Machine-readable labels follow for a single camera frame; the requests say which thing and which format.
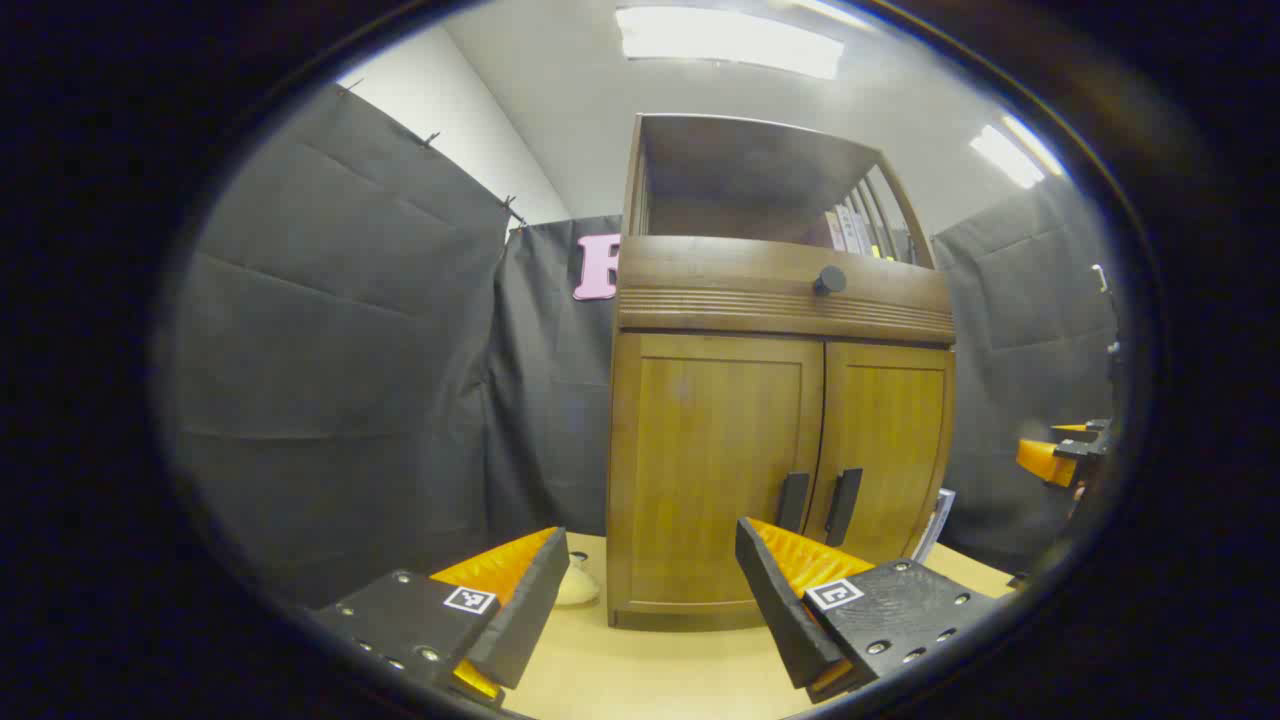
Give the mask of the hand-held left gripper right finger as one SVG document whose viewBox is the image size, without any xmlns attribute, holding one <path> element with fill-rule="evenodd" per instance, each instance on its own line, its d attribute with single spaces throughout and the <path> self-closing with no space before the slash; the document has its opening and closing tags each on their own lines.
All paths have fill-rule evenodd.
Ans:
<svg viewBox="0 0 1280 720">
<path fill-rule="evenodd" d="M 1001 601 L 910 559 L 873 565 L 755 518 L 735 556 L 792 685 L 818 705 L 896 676 Z"/>
</svg>

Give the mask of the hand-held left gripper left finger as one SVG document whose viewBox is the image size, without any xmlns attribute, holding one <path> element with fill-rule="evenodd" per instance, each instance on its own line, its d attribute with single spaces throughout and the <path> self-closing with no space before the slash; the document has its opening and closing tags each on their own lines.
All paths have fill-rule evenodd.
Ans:
<svg viewBox="0 0 1280 720">
<path fill-rule="evenodd" d="M 310 615 L 410 685 L 497 708 L 520 684 L 568 566 L 566 529 L 548 527 L 435 573 L 389 571 Z"/>
</svg>

